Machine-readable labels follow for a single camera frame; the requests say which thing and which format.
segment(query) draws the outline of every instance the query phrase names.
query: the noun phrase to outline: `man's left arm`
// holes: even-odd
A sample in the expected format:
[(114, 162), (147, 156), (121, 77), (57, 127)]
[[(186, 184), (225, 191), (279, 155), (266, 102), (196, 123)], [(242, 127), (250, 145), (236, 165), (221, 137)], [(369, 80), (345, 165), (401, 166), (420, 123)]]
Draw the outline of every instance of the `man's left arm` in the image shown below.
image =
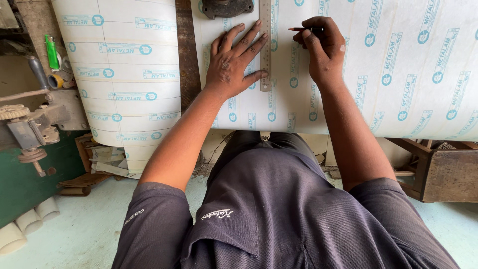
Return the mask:
[(201, 146), (222, 104), (268, 75), (266, 71), (259, 70), (244, 76), (247, 65), (267, 41), (265, 34), (249, 47), (261, 25), (258, 20), (234, 48), (232, 41), (244, 30), (243, 23), (211, 44), (204, 89), (159, 144), (138, 184), (159, 182), (185, 191)]

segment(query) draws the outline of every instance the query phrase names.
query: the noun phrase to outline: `finger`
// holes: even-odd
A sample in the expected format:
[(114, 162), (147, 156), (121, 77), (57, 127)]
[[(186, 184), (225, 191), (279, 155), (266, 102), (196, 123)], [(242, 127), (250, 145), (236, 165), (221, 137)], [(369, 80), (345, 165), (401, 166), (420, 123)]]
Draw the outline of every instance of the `finger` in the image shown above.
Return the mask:
[(250, 43), (254, 40), (254, 37), (257, 36), (257, 33), (261, 29), (262, 21), (257, 20), (252, 28), (245, 34), (245, 36), (239, 41), (239, 43), (233, 48), (236, 56), (240, 56), (246, 51)]
[(332, 38), (332, 40), (337, 43), (340, 41), (340, 37), (342, 37), (342, 34), (337, 27), (337, 24), (335, 24), (334, 20), (330, 17), (312, 17), (308, 20), (303, 21), (302, 26), (305, 28), (323, 28), (324, 36)]
[(303, 45), (304, 44), (304, 39), (302, 38), (302, 33), (301, 32), (298, 32), (294, 35), (294, 37), (292, 38), (292, 40), (298, 42), (299, 44)]
[(252, 46), (250, 46), (241, 56), (239, 56), (241, 60), (245, 63), (250, 63), (252, 59), (254, 59), (254, 57), (261, 51), (268, 39), (269, 35), (267, 33), (263, 33), (259, 40), (252, 44)]
[(234, 26), (222, 39), (221, 52), (228, 52), (232, 48), (232, 41), (244, 30), (244, 23)]
[(219, 47), (221, 46), (222, 39), (224, 38), (226, 33), (227, 33), (226, 31), (222, 32), (222, 34), (211, 43), (211, 56), (216, 55), (217, 52), (219, 51)]
[(304, 39), (305, 45), (307, 46), (310, 57), (315, 59), (320, 59), (322, 57), (328, 57), (324, 52), (320, 40), (312, 33), (310, 30), (305, 30), (302, 32), (302, 37)]
[(254, 82), (260, 80), (261, 78), (265, 78), (268, 75), (269, 75), (269, 73), (267, 73), (266, 70), (258, 70), (258, 71), (254, 72), (252, 74), (249, 74), (249, 75), (245, 76), (242, 81), (244, 82), (244, 84), (246, 84), (246, 87), (249, 87)]

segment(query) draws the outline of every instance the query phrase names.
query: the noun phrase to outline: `gray pants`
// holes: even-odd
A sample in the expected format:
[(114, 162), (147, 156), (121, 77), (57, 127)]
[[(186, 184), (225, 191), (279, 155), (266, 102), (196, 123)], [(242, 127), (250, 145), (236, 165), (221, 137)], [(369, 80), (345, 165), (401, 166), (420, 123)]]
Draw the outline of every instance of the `gray pants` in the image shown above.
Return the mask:
[(259, 131), (237, 130), (222, 150), (221, 155), (212, 168), (207, 180), (207, 188), (209, 189), (210, 184), (221, 169), (237, 155), (247, 150), (264, 147), (278, 148), (303, 154), (317, 164), (320, 172), (322, 172), (313, 151), (298, 134), (271, 132), (269, 141), (262, 141)]

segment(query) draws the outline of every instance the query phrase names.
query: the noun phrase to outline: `shirt sleeve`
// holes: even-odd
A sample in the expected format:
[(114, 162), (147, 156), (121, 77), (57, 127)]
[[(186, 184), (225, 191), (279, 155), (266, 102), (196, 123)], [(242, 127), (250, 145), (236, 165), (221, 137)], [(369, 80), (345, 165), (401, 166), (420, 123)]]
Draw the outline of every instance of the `shirt sleeve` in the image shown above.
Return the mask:
[(139, 185), (128, 206), (112, 268), (178, 267), (192, 225), (182, 190), (156, 182)]
[(410, 263), (425, 268), (458, 268), (397, 181), (367, 181), (351, 189), (350, 194), (382, 224)]

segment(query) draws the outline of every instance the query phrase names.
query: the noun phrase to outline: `metal ruler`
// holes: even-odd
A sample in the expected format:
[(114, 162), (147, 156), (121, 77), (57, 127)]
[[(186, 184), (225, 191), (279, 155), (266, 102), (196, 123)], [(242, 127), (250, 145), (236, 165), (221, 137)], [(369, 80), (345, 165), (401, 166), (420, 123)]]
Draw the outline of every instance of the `metal ruler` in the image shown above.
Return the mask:
[(266, 70), (269, 75), (261, 78), (261, 91), (271, 90), (271, 0), (259, 0), (259, 18), (262, 21), (261, 36), (267, 33), (266, 45), (261, 50), (261, 70)]

